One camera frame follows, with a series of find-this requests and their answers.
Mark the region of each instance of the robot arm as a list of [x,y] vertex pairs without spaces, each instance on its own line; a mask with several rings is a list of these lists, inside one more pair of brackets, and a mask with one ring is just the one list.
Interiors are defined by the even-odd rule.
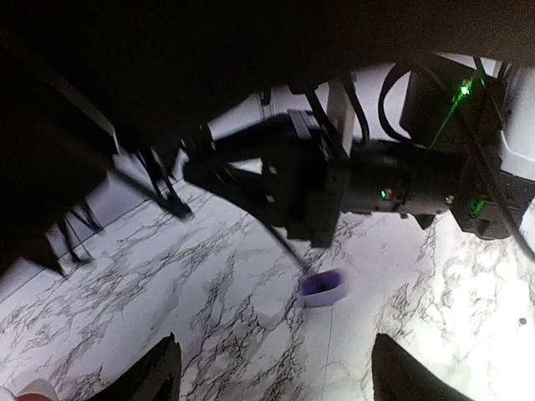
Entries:
[[[407,73],[410,81],[400,124],[410,138],[392,132],[382,106],[390,87]],[[445,88],[427,74],[436,76]],[[518,227],[535,196],[535,182],[502,168],[511,164],[507,155],[500,157],[508,149],[501,140],[507,137],[502,131],[505,87],[503,77],[481,76],[436,55],[398,63],[385,80],[379,103],[381,124],[396,141],[364,140],[350,148],[344,148],[348,133],[352,134],[344,127],[348,125],[344,116],[350,112],[354,118],[353,109],[329,96],[328,119],[313,92],[294,90],[306,92],[312,113],[290,110],[213,142],[191,156],[185,178],[266,225],[284,227],[288,238],[312,246],[330,245],[341,211],[413,215],[425,229],[436,215],[450,210],[463,231],[484,240],[505,238],[510,233],[502,206],[486,187],[470,134],[456,117],[458,108],[476,133],[492,168],[488,174]],[[345,104],[354,106],[349,99],[356,99],[356,94],[348,94]],[[260,159],[260,173],[232,164],[250,159]],[[531,171],[528,167],[520,170]]]

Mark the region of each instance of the wire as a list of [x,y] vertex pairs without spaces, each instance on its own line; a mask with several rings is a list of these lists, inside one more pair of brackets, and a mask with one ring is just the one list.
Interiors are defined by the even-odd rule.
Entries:
[[305,276],[308,275],[310,272],[310,265],[292,248],[290,243],[282,236],[280,232],[277,231],[275,227],[273,227],[270,224],[266,224],[261,220],[260,221],[264,227],[266,227],[266,230],[269,231],[269,233],[277,240],[277,242],[284,248],[286,251],[293,256],[293,259],[298,263],[298,265],[303,270],[303,273]]
[[359,98],[357,97],[353,81],[351,78],[345,78],[342,79],[342,84],[344,85],[345,93],[348,95],[349,102],[351,103],[351,106],[353,107],[354,113],[357,115],[357,120],[360,124],[360,132],[362,133],[362,140],[360,143],[363,146],[367,146],[369,145],[369,124],[368,120],[366,119],[366,114],[362,109],[362,104],[360,104]]
[[324,107],[321,105],[316,92],[314,90],[307,90],[304,95],[310,104],[310,109],[312,109],[312,114],[315,119],[324,127],[330,139],[336,140],[338,132],[336,131],[336,128],[334,128],[334,125],[331,123],[329,117],[325,114]]
[[392,87],[398,80],[405,74],[410,72],[410,68],[407,68],[405,64],[397,63],[392,69],[386,74],[385,81],[383,81],[383,86],[381,86],[381,91],[379,93],[379,101],[377,103],[377,113],[379,115],[379,122],[383,131],[393,140],[404,143],[413,143],[411,138],[398,133],[386,117],[385,112],[385,99],[386,95],[390,92]]
[[481,57],[474,57],[474,63],[476,64],[476,70],[482,73],[483,77],[486,77],[487,73],[485,72]]
[[79,244],[82,246],[82,248],[84,248],[84,251],[85,251],[86,255],[89,256],[91,259],[93,259],[93,257],[91,256],[91,254],[89,253],[89,251],[85,247],[84,242],[80,239],[80,237],[78,236],[78,233],[74,230],[73,225],[70,224],[70,221],[69,221],[69,219],[67,217],[65,217],[65,221],[69,225],[70,230],[73,232],[73,234],[76,237],[76,239],[78,240]]
[[509,63],[502,61],[502,65],[500,66],[500,69],[498,70],[498,75],[497,75],[497,78],[500,81],[503,81],[505,79],[505,75],[509,66],[510,66]]

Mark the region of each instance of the purple tape roll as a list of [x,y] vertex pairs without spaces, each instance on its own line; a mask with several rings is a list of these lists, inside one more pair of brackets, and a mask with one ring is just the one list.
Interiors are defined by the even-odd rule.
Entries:
[[346,296],[344,275],[339,270],[307,277],[299,288],[299,300],[305,307],[325,307]]

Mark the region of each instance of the white marble floor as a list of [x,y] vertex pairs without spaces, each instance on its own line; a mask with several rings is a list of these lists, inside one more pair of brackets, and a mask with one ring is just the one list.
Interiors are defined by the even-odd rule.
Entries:
[[193,221],[143,203],[86,241],[91,266],[43,272],[1,304],[0,383],[43,377],[82,400],[173,332],[184,400],[371,400],[370,350],[386,332],[475,400],[533,398],[535,270],[510,240],[478,241],[451,216],[428,231],[342,216],[329,250],[297,248],[343,269],[352,295],[303,310],[299,269],[263,228],[179,186]]

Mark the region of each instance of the green led light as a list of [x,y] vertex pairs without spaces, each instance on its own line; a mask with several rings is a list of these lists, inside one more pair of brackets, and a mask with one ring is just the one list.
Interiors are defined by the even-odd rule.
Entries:
[[468,96],[471,92],[471,85],[472,80],[471,79],[463,79],[461,84],[461,93],[459,94],[460,97]]
[[474,217],[478,217],[483,209],[485,209],[485,201],[479,199],[472,199],[470,202],[470,213]]

